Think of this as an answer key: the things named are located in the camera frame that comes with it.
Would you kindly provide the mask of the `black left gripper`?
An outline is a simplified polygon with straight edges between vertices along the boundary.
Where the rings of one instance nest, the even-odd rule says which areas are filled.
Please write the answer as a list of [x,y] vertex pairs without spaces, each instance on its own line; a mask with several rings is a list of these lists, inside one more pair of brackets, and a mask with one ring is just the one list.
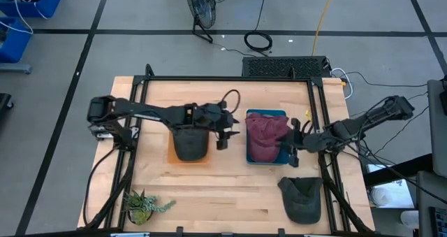
[[225,150],[228,147],[228,140],[231,136],[239,134],[238,131],[226,131],[226,129],[231,129],[233,124],[240,123],[239,120],[233,118],[230,111],[226,108],[227,103],[225,101],[212,103],[208,107],[214,124],[213,131],[217,134],[217,150]]

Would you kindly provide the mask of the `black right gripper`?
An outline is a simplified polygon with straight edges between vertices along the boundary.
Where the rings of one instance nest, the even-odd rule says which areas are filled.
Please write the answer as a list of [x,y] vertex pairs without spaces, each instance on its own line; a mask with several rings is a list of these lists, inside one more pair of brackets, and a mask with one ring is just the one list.
[[279,141],[281,142],[281,151],[288,154],[288,164],[294,168],[299,166],[298,152],[300,150],[311,149],[311,130],[314,128],[311,120],[308,120],[302,126],[297,118],[291,119],[292,128]]

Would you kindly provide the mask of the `maroon baseball cap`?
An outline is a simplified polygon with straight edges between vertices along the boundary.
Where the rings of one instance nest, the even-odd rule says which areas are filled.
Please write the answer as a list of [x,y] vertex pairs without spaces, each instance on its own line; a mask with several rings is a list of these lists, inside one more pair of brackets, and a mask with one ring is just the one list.
[[274,162],[281,149],[280,140],[289,131],[288,118],[285,115],[251,112],[245,123],[250,158],[254,162]]

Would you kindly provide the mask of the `dark grey baseball cap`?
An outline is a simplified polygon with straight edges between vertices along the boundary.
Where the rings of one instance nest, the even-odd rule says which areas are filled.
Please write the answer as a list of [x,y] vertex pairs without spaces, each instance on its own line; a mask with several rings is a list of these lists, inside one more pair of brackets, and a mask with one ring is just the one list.
[[209,132],[183,129],[173,133],[175,153],[181,161],[199,161],[207,154]]
[[320,220],[322,185],[322,178],[283,177],[277,183],[286,215],[292,222],[316,224]]

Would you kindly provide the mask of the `blue plastic bin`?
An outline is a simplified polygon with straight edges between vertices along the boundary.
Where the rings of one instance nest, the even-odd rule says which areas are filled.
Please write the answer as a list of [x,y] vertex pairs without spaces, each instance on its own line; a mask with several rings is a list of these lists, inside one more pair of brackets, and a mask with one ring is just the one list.
[[[247,115],[251,112],[256,112],[256,113],[262,113],[262,114],[270,114],[270,115],[285,115],[286,116],[286,112],[284,110],[271,110],[271,109],[249,109],[247,111]],[[288,154],[286,152],[282,152],[280,150],[279,152],[279,156],[277,157],[277,159],[272,162],[272,163],[260,163],[260,162],[254,162],[249,154],[248,154],[248,150],[249,150],[249,146],[248,146],[248,139],[247,139],[247,162],[250,164],[265,164],[265,165],[284,165],[288,163]]]

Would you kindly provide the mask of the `orange plastic bin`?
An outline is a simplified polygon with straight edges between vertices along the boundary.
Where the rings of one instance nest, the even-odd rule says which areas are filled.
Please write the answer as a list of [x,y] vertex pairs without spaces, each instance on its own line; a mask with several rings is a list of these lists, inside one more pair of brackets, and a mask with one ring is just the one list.
[[167,162],[169,164],[177,164],[177,165],[185,165],[185,164],[191,164],[191,165],[208,165],[210,162],[210,154],[207,153],[202,159],[196,160],[196,161],[182,161],[178,158],[175,147],[174,147],[174,139],[173,139],[173,133],[169,133],[169,139],[168,139],[168,150],[167,150]]

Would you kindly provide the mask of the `black perforated computer case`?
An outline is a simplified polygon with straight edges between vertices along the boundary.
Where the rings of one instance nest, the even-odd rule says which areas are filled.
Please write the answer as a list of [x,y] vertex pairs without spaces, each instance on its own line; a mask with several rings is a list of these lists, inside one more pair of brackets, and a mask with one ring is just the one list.
[[329,78],[331,71],[325,56],[244,57],[242,60],[243,77]]

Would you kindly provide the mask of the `black beam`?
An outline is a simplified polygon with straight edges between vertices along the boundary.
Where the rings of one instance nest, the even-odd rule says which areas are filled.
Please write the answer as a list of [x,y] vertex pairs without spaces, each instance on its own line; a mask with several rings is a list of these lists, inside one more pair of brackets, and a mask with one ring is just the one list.
[[414,159],[364,174],[366,187],[382,185],[395,180],[401,180],[416,176],[419,171],[433,171],[432,154],[426,154]]

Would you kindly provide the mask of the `potted green succulent plant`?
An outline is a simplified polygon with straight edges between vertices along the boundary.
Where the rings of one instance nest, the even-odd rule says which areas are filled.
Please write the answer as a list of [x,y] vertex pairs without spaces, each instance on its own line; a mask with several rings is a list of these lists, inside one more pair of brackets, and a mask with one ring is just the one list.
[[176,200],[161,203],[161,198],[154,195],[146,195],[145,190],[141,193],[132,191],[124,195],[124,209],[128,220],[134,225],[144,225],[155,213],[166,213],[175,204]]

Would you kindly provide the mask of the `black floor fan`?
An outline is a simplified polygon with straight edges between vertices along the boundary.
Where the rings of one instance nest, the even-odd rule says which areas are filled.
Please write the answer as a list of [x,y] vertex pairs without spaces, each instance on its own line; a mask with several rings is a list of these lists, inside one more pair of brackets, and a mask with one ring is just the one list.
[[192,34],[213,43],[213,38],[208,34],[216,20],[215,0],[187,0],[189,9],[193,16]]

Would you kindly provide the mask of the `grey desk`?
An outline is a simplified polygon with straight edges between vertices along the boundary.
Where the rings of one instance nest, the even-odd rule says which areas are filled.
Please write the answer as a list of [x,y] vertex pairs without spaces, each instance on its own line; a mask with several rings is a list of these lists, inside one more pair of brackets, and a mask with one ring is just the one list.
[[445,201],[444,203],[430,196],[420,188],[417,189],[416,202],[419,211],[419,236],[434,237],[430,207],[447,211],[447,178],[426,171],[419,171],[416,176],[416,184]]

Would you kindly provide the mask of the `grey cabinet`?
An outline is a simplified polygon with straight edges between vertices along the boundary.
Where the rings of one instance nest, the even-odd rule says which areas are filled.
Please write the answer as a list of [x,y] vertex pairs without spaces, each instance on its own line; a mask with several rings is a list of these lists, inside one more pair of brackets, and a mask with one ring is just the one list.
[[447,83],[427,82],[433,169],[447,178]]

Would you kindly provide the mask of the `blue storage crate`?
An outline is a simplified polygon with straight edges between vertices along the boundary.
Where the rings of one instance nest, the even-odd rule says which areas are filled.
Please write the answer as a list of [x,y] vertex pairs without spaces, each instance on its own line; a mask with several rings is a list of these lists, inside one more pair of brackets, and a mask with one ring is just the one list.
[[9,17],[51,18],[61,0],[0,0],[0,12]]
[[19,19],[0,17],[0,62],[19,62],[30,38],[31,31]]

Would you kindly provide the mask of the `black equipment piece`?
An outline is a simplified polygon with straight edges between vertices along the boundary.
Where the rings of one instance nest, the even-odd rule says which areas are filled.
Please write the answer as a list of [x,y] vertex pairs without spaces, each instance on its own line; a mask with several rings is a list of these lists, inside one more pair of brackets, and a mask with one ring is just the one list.
[[13,107],[12,96],[7,93],[0,93],[0,126],[8,116],[9,110]]

